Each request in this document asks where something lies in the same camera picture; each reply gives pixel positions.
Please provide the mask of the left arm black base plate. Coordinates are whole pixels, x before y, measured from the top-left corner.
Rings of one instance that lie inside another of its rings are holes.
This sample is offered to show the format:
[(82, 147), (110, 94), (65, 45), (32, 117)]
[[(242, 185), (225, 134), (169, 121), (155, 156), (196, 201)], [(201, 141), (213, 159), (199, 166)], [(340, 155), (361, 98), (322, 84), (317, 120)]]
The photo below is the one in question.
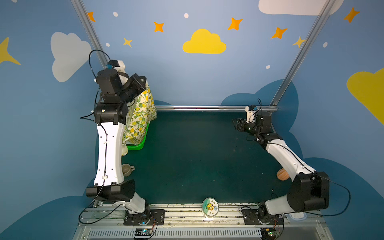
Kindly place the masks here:
[(150, 210), (149, 213), (125, 214), (124, 226), (162, 226), (165, 220), (165, 210)]

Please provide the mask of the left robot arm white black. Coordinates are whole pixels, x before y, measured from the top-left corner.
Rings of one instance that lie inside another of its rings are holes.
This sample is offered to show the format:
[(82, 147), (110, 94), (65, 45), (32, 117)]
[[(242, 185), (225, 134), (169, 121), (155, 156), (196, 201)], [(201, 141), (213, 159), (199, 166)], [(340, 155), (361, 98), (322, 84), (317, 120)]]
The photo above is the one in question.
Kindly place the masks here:
[(97, 124), (99, 156), (94, 185), (86, 189), (86, 196), (96, 201), (114, 203), (125, 208), (134, 220), (150, 220), (146, 200), (136, 193), (136, 183), (126, 181), (122, 170), (123, 133), (127, 115), (137, 97), (146, 90), (146, 77), (125, 72), (122, 61), (108, 59), (105, 68), (94, 75), (99, 85), (99, 101), (92, 115)]

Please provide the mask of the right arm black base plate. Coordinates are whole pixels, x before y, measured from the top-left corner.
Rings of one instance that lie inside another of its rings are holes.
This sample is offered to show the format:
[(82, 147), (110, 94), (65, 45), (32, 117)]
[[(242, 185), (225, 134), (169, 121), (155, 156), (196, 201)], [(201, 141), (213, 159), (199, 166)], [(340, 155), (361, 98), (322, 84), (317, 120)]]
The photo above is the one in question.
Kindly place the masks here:
[(245, 225), (283, 225), (284, 216), (260, 214), (258, 209), (241, 209)]

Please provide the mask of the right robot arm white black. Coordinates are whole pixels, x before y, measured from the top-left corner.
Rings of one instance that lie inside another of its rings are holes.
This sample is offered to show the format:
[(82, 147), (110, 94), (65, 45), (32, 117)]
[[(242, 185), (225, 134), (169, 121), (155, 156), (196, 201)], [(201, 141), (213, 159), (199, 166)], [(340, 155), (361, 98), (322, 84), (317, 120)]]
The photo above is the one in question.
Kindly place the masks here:
[(325, 172), (318, 172), (305, 163), (273, 131), (271, 116), (259, 111), (247, 111), (244, 119), (233, 119), (238, 132), (248, 133), (273, 156), (292, 181), (290, 191), (282, 197), (261, 203), (258, 216), (306, 213), (316, 215), (317, 210), (327, 209), (330, 203), (330, 185), (333, 183)]

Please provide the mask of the lemon print skirt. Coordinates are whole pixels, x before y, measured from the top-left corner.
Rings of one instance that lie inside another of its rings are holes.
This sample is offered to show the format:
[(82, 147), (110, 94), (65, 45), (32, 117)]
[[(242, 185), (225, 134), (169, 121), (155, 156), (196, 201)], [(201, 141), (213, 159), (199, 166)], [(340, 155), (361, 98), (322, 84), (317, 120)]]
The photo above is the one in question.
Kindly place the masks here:
[(127, 142), (136, 145), (137, 143), (130, 139), (137, 136), (148, 123), (157, 118), (154, 97), (148, 83), (146, 83), (146, 87), (147, 89), (135, 99), (135, 103), (129, 108), (123, 132), (122, 157), (128, 153)]

